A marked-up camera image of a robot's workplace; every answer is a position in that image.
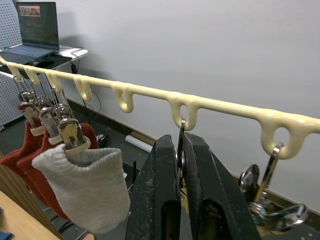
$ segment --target cream plastic rail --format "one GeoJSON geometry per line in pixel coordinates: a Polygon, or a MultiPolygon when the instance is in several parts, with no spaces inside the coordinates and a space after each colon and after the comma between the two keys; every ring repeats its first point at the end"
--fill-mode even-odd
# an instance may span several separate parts
{"type": "Polygon", "coordinates": [[[276,130],[281,127],[286,128],[290,133],[290,139],[288,145],[281,149],[279,159],[293,158],[300,151],[307,135],[311,133],[320,134],[320,119],[317,118],[286,113],[272,109],[264,109],[213,100],[210,98],[188,95],[180,92],[138,86],[119,81],[111,81],[79,74],[71,74],[56,70],[27,66],[13,62],[7,62],[1,56],[0,62],[3,65],[8,66],[12,74],[16,76],[17,81],[22,80],[19,69],[25,70],[35,85],[40,84],[37,73],[45,74],[50,82],[51,87],[55,89],[57,93],[62,91],[60,78],[73,80],[79,94],[85,101],[91,101],[92,99],[90,85],[111,88],[115,94],[117,104],[125,113],[131,113],[134,109],[134,94],[167,100],[171,106],[173,120],[178,127],[180,127],[182,119],[180,108],[182,105],[185,105],[188,111],[188,120],[185,124],[186,131],[190,131],[196,126],[197,111],[201,108],[257,120],[262,128],[261,145],[265,152],[269,155],[272,154],[273,149],[276,146],[274,141],[276,130]]]}

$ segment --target red knitted fabric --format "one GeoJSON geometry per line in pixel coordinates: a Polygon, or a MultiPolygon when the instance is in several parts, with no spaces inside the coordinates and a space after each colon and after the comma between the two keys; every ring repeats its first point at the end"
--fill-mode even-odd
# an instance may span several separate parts
{"type": "Polygon", "coordinates": [[[26,185],[31,189],[34,195],[46,206],[48,206],[45,198],[40,194],[35,184],[28,178],[28,176],[17,166],[17,162],[27,156],[32,155],[35,151],[41,148],[43,135],[33,136],[30,132],[31,125],[28,121],[25,121],[24,129],[24,142],[20,149],[13,151],[1,160],[1,164],[7,166],[10,170],[19,175],[24,180],[26,185]]]}
{"type": "MultiPolygon", "coordinates": [[[[88,137],[91,141],[90,149],[98,149],[98,141],[96,138],[96,134],[92,127],[89,124],[82,123],[81,124],[81,131],[83,135],[88,137]]],[[[51,145],[49,143],[49,134],[47,131],[44,132],[44,137],[42,141],[42,146],[40,149],[38,149],[36,152],[33,154],[22,158],[19,160],[17,163],[17,166],[24,171],[24,173],[33,181],[34,185],[36,186],[37,190],[41,193],[41,195],[45,198],[48,206],[52,208],[61,218],[68,220],[68,216],[63,212],[61,209],[56,195],[54,191],[52,190],[51,186],[49,185],[46,177],[42,174],[41,171],[38,169],[34,168],[32,166],[32,160],[45,152],[48,149],[52,149],[56,147],[57,145],[61,144],[62,142],[56,144],[56,145],[51,145]]]]}

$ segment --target dark floor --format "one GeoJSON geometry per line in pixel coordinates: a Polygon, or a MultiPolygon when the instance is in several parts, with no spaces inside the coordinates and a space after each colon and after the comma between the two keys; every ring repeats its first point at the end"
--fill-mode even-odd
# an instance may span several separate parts
{"type": "MultiPolygon", "coordinates": [[[[74,116],[79,120],[80,123],[87,123],[87,117],[84,114],[79,112],[74,112],[74,116]]],[[[91,120],[91,126],[94,129],[96,135],[103,134],[105,136],[109,136],[110,140],[108,143],[108,147],[111,148],[119,148],[122,151],[122,160],[123,162],[132,165],[134,161],[137,163],[137,168],[141,169],[143,164],[145,163],[148,153],[141,150],[138,147],[131,145],[125,141],[125,135],[112,130],[111,128],[100,124],[96,121],[91,120]]],[[[24,141],[24,130],[25,130],[25,119],[23,117],[7,124],[5,126],[5,130],[0,132],[0,150],[6,155],[16,149],[19,149],[24,141]]],[[[45,210],[47,216],[51,219],[56,213],[51,210],[45,210]]],[[[52,223],[59,229],[66,221],[61,219],[60,217],[54,219],[52,223]]],[[[126,235],[126,226],[127,223],[123,222],[116,229],[106,233],[106,234],[97,234],[95,235],[95,239],[97,240],[124,240],[126,235]]],[[[83,228],[72,226],[68,228],[63,234],[63,238],[65,240],[75,240],[81,233],[84,232],[83,228]]],[[[181,212],[181,231],[180,231],[180,239],[181,240],[191,240],[191,230],[190,230],[190,222],[188,216],[182,208],[181,212]]],[[[272,235],[263,238],[263,240],[320,240],[319,232],[315,231],[313,228],[302,225],[298,228],[295,228],[289,233],[283,235],[272,235]]]]}

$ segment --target gray knitted fabric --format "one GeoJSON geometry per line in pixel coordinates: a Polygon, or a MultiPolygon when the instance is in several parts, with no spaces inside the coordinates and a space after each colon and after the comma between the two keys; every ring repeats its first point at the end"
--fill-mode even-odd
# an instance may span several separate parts
{"type": "Polygon", "coordinates": [[[32,161],[48,180],[63,212],[76,225],[103,234],[125,220],[130,199],[117,148],[87,149],[75,156],[61,144],[32,161]]]}

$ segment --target laptop screen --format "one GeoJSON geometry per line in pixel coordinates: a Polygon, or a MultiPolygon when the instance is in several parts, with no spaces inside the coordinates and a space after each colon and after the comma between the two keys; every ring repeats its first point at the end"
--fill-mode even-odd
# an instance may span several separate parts
{"type": "Polygon", "coordinates": [[[17,2],[22,43],[59,49],[55,2],[17,2]]]}

